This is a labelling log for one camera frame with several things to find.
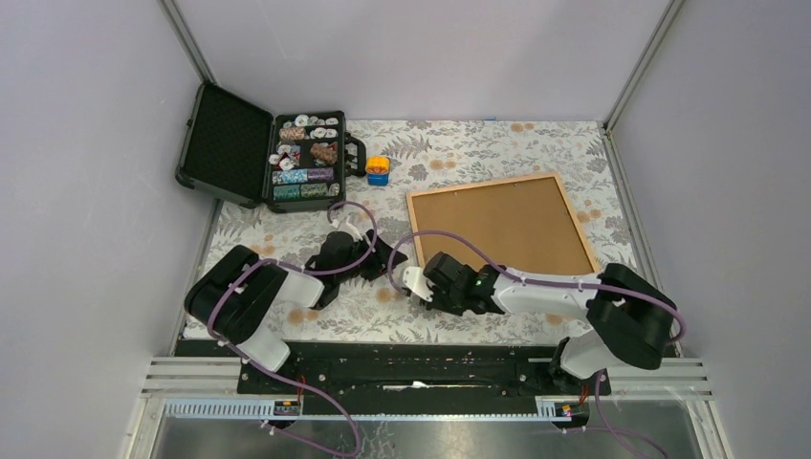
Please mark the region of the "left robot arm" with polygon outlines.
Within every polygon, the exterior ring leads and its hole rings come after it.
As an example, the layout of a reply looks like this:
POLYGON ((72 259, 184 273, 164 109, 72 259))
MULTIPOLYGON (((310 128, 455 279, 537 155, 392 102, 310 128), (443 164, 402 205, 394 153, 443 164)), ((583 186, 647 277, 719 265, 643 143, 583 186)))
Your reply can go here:
POLYGON ((343 282, 355 277, 373 281, 386 273, 392 253, 372 229, 359 238, 335 230, 302 273, 275 263, 252 270, 258 253, 237 245, 192 286, 184 309, 205 325, 215 317, 214 336, 259 363, 260 381, 283 393, 296 383, 297 370, 287 361, 289 346, 272 330, 272 312, 282 307, 320 311, 338 297, 343 282))

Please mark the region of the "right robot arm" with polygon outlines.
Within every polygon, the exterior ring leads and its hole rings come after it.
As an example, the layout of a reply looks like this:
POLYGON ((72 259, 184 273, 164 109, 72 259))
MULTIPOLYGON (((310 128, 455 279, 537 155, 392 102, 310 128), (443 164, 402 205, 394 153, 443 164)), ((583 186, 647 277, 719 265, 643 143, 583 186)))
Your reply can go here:
POLYGON ((571 394, 597 371, 660 368, 676 305, 627 266, 610 263, 599 273, 525 273, 503 265, 479 270, 439 252, 423 267, 402 274, 405 288, 429 309, 462 316, 544 314, 573 318, 587 332, 566 337, 548 369, 554 389, 571 394))

